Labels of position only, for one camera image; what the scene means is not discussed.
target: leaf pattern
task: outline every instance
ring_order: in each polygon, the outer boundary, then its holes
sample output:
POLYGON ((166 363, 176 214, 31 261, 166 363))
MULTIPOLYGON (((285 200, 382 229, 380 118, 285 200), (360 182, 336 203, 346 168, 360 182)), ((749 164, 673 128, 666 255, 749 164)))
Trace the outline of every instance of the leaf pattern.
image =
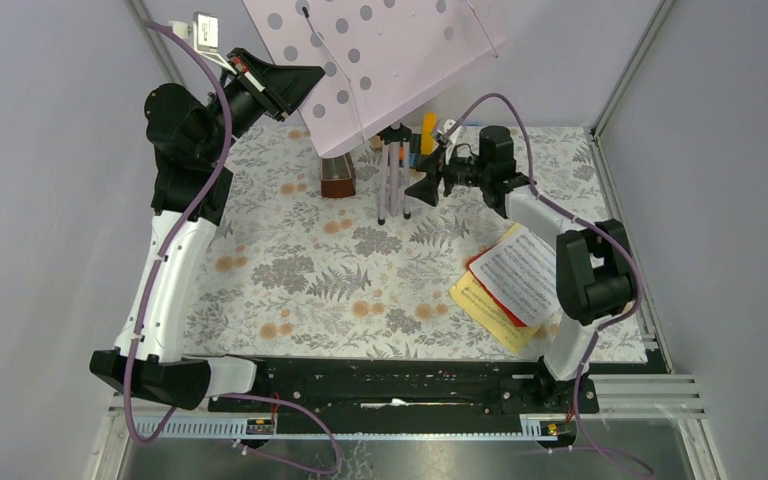
MULTIPOLYGON (((525 170, 525 145, 515 154, 525 170)), ((539 188, 575 213, 605 218, 583 129, 534 128, 539 188)), ((478 128, 464 140, 478 144, 478 128)), ((517 354, 455 305, 448 289, 464 262, 511 226, 478 189, 456 187, 437 208, 411 203, 412 218, 377 223, 380 154, 352 152, 357 195, 319 195, 319 159, 304 130, 256 126, 227 167, 231 195, 187 307, 184 351, 193 355, 536 360, 553 331, 517 354)), ((605 330, 597 361, 641 362, 634 322, 605 330)))

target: yellow paper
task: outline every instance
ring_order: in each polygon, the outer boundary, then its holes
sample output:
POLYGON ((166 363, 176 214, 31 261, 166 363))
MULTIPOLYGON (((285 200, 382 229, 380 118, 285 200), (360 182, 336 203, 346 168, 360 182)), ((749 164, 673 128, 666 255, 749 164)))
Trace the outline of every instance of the yellow paper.
MULTIPOLYGON (((502 238, 513 234, 518 228, 520 228, 519 225, 514 225, 502 238)), ((463 308, 470 317, 489 330, 502 345, 513 353, 522 350, 540 328, 515 326, 484 290, 481 283, 475 279, 472 272, 467 271, 466 275, 449 289, 449 294, 452 296, 452 300, 463 308)))

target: gray wall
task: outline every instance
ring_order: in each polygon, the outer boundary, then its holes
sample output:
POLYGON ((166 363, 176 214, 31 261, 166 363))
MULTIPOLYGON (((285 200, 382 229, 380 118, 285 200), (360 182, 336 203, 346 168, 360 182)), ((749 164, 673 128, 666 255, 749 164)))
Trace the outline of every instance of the gray wall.
POLYGON ((679 2, 604 136, 730 478, 768 478, 768 2, 679 2))
MULTIPOLYGON (((317 2, 308 0, 311 12, 317 2)), ((381 0, 366 0, 375 8, 381 0)), ((507 13, 513 48, 484 71, 429 102, 427 109, 456 118, 479 96, 499 91, 510 96, 530 125, 592 125, 634 51, 659 0, 495 0, 507 13)), ((161 23, 189 20, 194 11, 219 16, 220 48, 244 47, 269 58, 241 0, 145 0, 161 23)), ((188 86, 199 98, 210 85, 184 54, 172 52, 188 86)), ((419 125, 425 109, 408 121, 419 125)), ((512 124, 501 102, 488 102, 470 118, 480 123, 512 124)), ((298 116, 291 119, 301 123, 298 116)))
POLYGON ((0 2, 0 479, 80 478, 88 371, 150 235, 142 104, 164 81, 122 2, 0 2))

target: gray circle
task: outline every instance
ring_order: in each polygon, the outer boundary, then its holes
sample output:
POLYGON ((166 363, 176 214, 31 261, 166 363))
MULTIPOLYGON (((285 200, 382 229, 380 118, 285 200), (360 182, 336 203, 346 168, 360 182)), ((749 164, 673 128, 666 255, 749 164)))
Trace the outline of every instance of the gray circle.
POLYGON ((307 0, 296 0, 296 13, 304 16, 304 12, 302 11, 302 8, 304 7, 307 7, 307 11, 310 12, 310 4, 307 3, 307 0))
POLYGON ((281 28, 281 25, 284 25, 284 19, 277 13, 270 13, 269 16, 266 17, 266 23, 269 24, 269 27, 272 28, 272 30, 278 30, 281 28))
POLYGON ((338 18, 335 27, 339 33, 346 33, 349 31, 349 21, 345 18, 338 18))
POLYGON ((290 45, 284 49, 284 58, 291 62, 295 62, 296 59, 299 58, 299 51, 296 50, 296 47, 290 45))

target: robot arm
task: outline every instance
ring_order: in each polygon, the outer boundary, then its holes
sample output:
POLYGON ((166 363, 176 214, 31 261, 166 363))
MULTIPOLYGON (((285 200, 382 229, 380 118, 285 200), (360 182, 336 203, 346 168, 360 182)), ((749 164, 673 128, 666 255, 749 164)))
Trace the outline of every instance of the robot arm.
MULTIPOLYGON (((540 359, 537 378, 545 398, 566 395, 576 369, 597 328, 621 313, 634 299, 636 285, 623 257, 595 232, 581 227, 552 210, 531 191, 531 180, 517 172, 510 130, 489 126, 479 134, 479 151, 467 157, 457 153, 441 160, 452 145, 442 143, 417 170, 426 177, 406 190, 406 195, 431 206, 455 185, 478 187, 488 207, 504 218, 522 224, 556 252, 556 293, 563 315, 558 334, 540 359), (602 259, 593 266, 591 257, 602 259)), ((623 225, 617 220, 596 224, 628 250, 623 225)))
POLYGON ((230 128, 233 137, 239 138, 264 114, 283 121, 325 75, 320 67, 272 65, 241 48, 228 55, 229 62, 219 60, 212 61, 226 66, 222 86, 232 125, 224 125, 215 96, 211 95, 205 106, 177 84, 161 85, 146 99, 146 137, 155 147, 158 170, 148 255, 134 304, 114 348, 98 350, 90 360, 93 374, 123 392, 135 322, 145 303, 131 394, 185 409, 195 408, 205 397, 245 393, 255 379, 256 367, 250 360, 183 357, 185 307, 193 293, 197 266, 222 221, 233 180, 229 170, 222 168, 207 196, 175 233, 152 284, 150 275, 159 246, 213 174, 225 129, 230 128))

